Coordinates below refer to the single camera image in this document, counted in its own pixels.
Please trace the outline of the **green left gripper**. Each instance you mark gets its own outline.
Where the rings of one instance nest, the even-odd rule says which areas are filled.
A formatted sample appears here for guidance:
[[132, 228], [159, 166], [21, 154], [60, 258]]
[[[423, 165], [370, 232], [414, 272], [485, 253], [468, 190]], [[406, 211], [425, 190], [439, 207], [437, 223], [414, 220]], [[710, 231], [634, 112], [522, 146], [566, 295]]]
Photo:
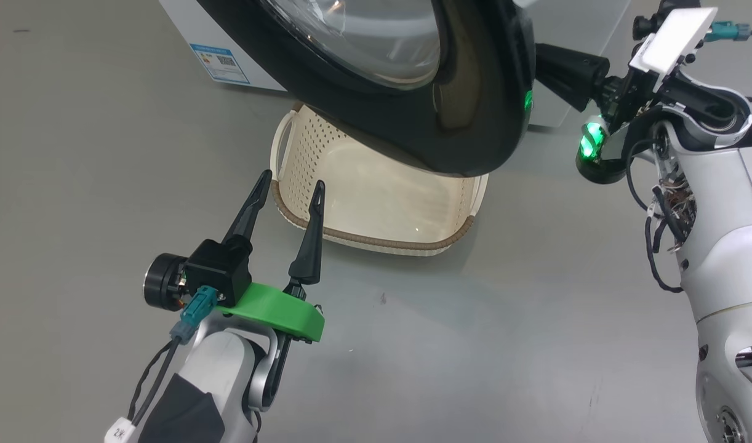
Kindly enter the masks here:
[[[222, 244], [234, 247], [252, 238], [258, 215], [266, 204], [272, 176], [270, 169], [261, 172]], [[180, 313], [179, 321], [170, 331], [172, 339], [188, 344], [202, 321], [218, 311], [269, 326], [297, 340], [319, 342], [325, 319], [314, 305], [297, 297], [306, 297], [305, 286], [317, 284], [321, 279], [325, 196], [325, 183], [318, 180], [308, 207], [310, 217], [303, 241], [289, 266], [290, 281], [285, 292], [266, 284], [250, 283], [238, 304], [226, 308], [218, 305], [222, 295], [214, 288], [205, 285], [195, 292], [185, 288], [187, 258], [173, 254], [155, 258], [143, 280], [143, 297], [149, 306]]]

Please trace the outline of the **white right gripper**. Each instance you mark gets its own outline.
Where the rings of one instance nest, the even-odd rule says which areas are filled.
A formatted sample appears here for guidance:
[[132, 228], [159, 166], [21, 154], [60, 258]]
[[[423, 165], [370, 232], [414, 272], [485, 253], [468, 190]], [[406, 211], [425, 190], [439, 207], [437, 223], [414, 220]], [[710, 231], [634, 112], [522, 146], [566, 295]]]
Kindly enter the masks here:
[[659, 101], [663, 81], [695, 52], [718, 12], [716, 7], [674, 9], [656, 33], [637, 41], [622, 78], [610, 76], [610, 61], [548, 43], [535, 45], [535, 79], [579, 112], [590, 101], [600, 110], [582, 127], [576, 156], [578, 172], [595, 184], [625, 176], [624, 151], [646, 129], [648, 109]]

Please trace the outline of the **black round glass washer door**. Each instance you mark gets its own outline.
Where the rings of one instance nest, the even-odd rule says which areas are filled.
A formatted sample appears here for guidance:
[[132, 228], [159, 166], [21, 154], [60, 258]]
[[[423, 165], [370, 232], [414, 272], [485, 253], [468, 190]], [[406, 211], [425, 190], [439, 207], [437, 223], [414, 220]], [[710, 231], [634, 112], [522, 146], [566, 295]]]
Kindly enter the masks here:
[[477, 177], [530, 123], [530, 17], [514, 0], [197, 0], [309, 109], [368, 148]]

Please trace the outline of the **cream perforated laundry basket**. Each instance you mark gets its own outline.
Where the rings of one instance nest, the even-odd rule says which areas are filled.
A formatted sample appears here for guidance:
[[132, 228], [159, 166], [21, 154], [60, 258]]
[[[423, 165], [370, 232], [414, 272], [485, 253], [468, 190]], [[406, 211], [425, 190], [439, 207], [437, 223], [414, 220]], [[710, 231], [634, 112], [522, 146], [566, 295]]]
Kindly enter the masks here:
[[354, 140], [303, 103], [281, 119], [270, 148], [272, 196], [306, 229], [315, 185], [326, 186], [324, 239], [354, 249], [435, 256], [474, 224], [489, 175], [442, 177]]

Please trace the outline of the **white front-loading washing machine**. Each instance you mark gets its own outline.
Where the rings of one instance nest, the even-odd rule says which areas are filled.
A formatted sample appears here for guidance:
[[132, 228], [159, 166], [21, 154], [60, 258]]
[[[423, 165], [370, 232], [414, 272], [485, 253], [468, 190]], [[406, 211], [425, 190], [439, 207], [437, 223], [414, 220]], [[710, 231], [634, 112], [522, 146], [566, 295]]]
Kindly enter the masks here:
[[[288, 96], [246, 51], [224, 33], [197, 0], [159, 0], [185, 42], [230, 50], [255, 92]], [[516, 0], [528, 12], [537, 42], [604, 54], [615, 34], [625, 34], [632, 0]]]

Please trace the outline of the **blue energy label sticker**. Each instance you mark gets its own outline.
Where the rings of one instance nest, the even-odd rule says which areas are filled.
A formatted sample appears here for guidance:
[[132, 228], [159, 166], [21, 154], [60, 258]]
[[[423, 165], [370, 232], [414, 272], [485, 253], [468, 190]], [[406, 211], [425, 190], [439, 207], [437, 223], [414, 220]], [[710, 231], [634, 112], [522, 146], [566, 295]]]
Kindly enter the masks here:
[[195, 43], [190, 43], [190, 47], [213, 81], [250, 85], [249, 79], [230, 50]]

